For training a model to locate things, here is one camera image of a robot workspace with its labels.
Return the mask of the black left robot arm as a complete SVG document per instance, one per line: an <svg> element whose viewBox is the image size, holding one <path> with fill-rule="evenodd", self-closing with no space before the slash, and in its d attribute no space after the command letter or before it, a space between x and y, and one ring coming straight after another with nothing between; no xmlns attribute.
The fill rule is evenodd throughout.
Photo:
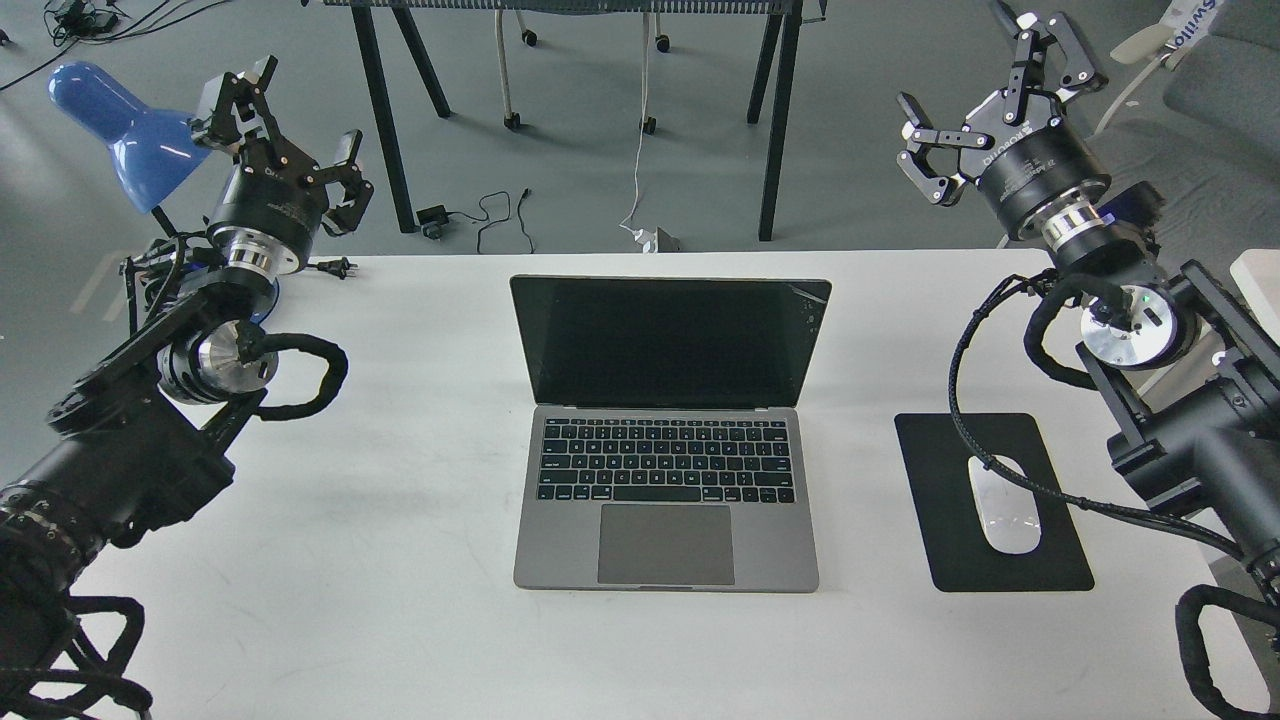
<svg viewBox="0 0 1280 720"><path fill-rule="evenodd" d="M72 584L105 546L188 521L225 489L250 419L312 416L340 392L338 345L261 323L278 278L306 266L319 231L355 231L372 186L358 131L329 167L280 132L266 100L276 64L210 79L193 115L146 105L91 63L49 81L165 236L123 264L128 340L49 413L59 443L3 488L5 714L87 719L108 698L150 717L152 696L124 676L142 606Z"/></svg>

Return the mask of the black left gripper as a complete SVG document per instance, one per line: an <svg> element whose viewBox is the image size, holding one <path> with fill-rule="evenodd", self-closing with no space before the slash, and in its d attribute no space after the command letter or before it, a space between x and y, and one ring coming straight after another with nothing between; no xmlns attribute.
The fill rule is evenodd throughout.
<svg viewBox="0 0 1280 720"><path fill-rule="evenodd" d="M196 146L227 154L237 168L212 211L209 238L228 266L262 277L301 272L320 224L330 237L357 231L374 195L358 164L361 129L346 132L334 163L305 173L300 186L268 172L291 167L291 145L266 101L276 67L278 58L268 55L239 74L211 78L188 120ZM330 184L343 191L334 205Z"/></svg>

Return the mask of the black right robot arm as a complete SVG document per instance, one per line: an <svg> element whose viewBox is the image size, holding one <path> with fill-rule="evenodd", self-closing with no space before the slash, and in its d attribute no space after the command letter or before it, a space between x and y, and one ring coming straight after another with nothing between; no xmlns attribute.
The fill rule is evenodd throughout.
<svg viewBox="0 0 1280 720"><path fill-rule="evenodd" d="M948 413L979 464L1014 486L1152 530L1213 547L1258 588L1251 598L1194 585L1178 601L1179 655L1193 697L1215 717L1248 719L1215 685L1201 614L1215 606L1277 626L1277 345L1198 261L1158 265L1155 223L1164 199L1148 182L1107 196L1110 174L1069 126L1068 104L1106 86L1094 54L1061 12L989 10L1011 49L1007 81L957 129L940 129L910 94L902 173L933 205L972 186L1012 241L1041 240L1052 266L1001 281L972 314L948 365ZM1042 486L997 460L957 404L963 359L980 323L1005 300L1039 297L1023 336L1052 380L1094 391L1119 432L1114 470L1143 509Z"/></svg>

